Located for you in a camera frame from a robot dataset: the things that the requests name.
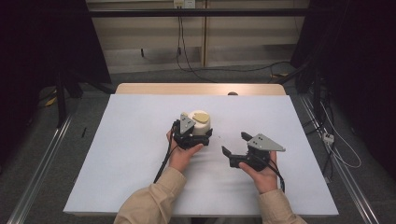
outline beige sleeve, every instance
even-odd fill
[[[289,200],[281,189],[261,194],[259,201],[263,224],[306,223],[291,211]]]
[[[156,184],[137,190],[126,200],[114,223],[168,223],[174,200],[185,184],[181,172],[167,167]]]

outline human hand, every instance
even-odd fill
[[[171,132],[166,134],[168,141],[171,140]],[[186,169],[190,163],[190,158],[201,148],[204,147],[203,144],[198,144],[195,147],[189,149],[183,149],[177,145],[172,137],[171,144],[171,157],[169,158],[169,166],[179,170],[181,173]]]
[[[276,167],[276,152],[270,152],[270,164]],[[257,172],[244,162],[239,162],[239,167],[245,171],[254,181],[254,185],[260,194],[277,189],[277,175],[269,167]]]

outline gray floor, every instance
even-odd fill
[[[232,69],[254,69],[262,65],[233,66]],[[273,67],[273,73],[288,73],[292,68],[286,64]],[[231,72],[209,70],[197,72],[197,75],[210,78],[216,82],[226,83],[266,83],[271,79],[270,69],[254,72]],[[191,72],[181,70],[150,71],[133,74],[112,75],[113,87],[121,82],[205,82]],[[72,122],[65,133],[64,140],[54,155],[53,162],[46,173],[40,190],[35,196],[24,223],[111,223],[114,217],[75,217],[63,213],[67,197],[73,188],[73,181],[84,162],[90,148],[100,119],[106,109],[108,95],[81,85],[84,95],[81,99],[67,98],[68,109],[76,109]],[[311,120],[302,102],[302,97],[309,99],[310,94],[298,94],[290,81],[284,85],[290,96],[301,123]],[[35,173],[41,158],[50,144],[57,125],[56,105],[43,107],[41,102],[31,126],[25,133],[15,154],[12,155],[0,176],[0,223],[7,223],[18,200],[25,191],[29,180]],[[382,167],[372,158],[363,142],[351,131],[351,125],[344,117],[337,104],[332,104],[337,131],[352,145],[361,157],[360,168],[349,168],[356,182],[375,211],[379,223],[396,222],[396,183]],[[314,129],[312,125],[306,131]],[[317,133],[307,136],[308,141],[322,167],[327,158]],[[343,159],[356,164],[356,156],[336,136],[336,146]],[[330,168],[325,176],[330,176]],[[342,176],[333,168],[331,183],[328,184],[336,206],[340,212],[337,217],[306,217],[309,223],[365,223],[356,201],[351,197]]]

